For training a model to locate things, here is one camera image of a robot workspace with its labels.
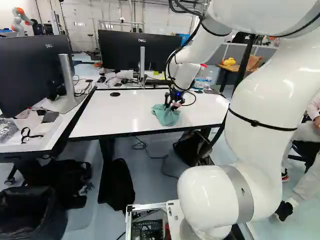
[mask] black shoe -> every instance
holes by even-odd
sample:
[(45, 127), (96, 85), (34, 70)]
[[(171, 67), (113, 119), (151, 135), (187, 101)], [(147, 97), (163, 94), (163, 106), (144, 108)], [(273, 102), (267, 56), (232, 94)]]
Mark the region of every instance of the black shoe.
[(281, 201), (278, 209), (274, 214), (281, 222), (284, 222), (288, 216), (294, 213), (294, 207), (289, 202)]
[(282, 182), (286, 183), (289, 181), (289, 176), (288, 176), (288, 169), (284, 169), (284, 172), (281, 173), (282, 176)]

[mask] pink shirt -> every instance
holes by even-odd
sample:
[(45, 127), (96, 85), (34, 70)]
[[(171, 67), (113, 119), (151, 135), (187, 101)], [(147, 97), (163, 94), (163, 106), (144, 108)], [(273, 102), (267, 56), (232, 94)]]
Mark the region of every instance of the pink shirt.
[(318, 93), (314, 99), (310, 102), (309, 106), (306, 108), (306, 112), (308, 113), (309, 117), (314, 120), (316, 117), (319, 117), (319, 110), (320, 110), (320, 93)]

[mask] green cloth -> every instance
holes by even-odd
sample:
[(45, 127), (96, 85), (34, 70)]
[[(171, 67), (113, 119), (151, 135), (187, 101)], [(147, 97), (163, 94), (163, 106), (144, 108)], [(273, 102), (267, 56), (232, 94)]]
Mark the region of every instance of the green cloth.
[(156, 116), (162, 126), (173, 126), (179, 120), (180, 111), (172, 111), (170, 107), (166, 109), (164, 104), (156, 104), (151, 109), (152, 114)]

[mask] yellow rubber duck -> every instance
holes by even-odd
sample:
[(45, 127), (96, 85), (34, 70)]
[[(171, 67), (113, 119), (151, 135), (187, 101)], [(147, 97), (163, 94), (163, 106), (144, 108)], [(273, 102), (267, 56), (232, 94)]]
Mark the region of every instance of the yellow rubber duck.
[(223, 60), (222, 64), (230, 67), (230, 66), (236, 64), (236, 60), (233, 57), (229, 57), (228, 59)]

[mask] trash bin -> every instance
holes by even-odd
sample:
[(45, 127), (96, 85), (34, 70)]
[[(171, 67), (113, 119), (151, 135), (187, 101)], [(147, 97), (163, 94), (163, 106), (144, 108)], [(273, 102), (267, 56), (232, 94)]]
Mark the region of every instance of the trash bin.
[(67, 223), (67, 213), (49, 186), (0, 192), (0, 240), (60, 240)]

